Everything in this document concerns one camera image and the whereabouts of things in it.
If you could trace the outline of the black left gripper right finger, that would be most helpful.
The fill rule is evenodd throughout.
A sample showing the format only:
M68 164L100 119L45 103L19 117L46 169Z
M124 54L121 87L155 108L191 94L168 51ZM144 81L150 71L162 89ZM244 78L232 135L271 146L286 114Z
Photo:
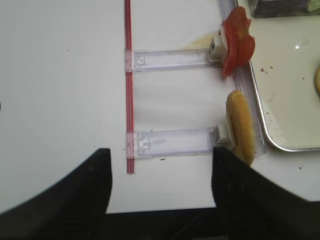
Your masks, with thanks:
M230 240L318 240L320 206L276 185L224 147L214 147L211 189Z

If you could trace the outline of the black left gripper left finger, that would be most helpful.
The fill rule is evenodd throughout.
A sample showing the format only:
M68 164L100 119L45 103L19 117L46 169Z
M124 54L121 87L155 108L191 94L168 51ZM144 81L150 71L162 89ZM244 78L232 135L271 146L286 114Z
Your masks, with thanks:
M55 185L0 215L2 240L97 240L112 191L108 148Z

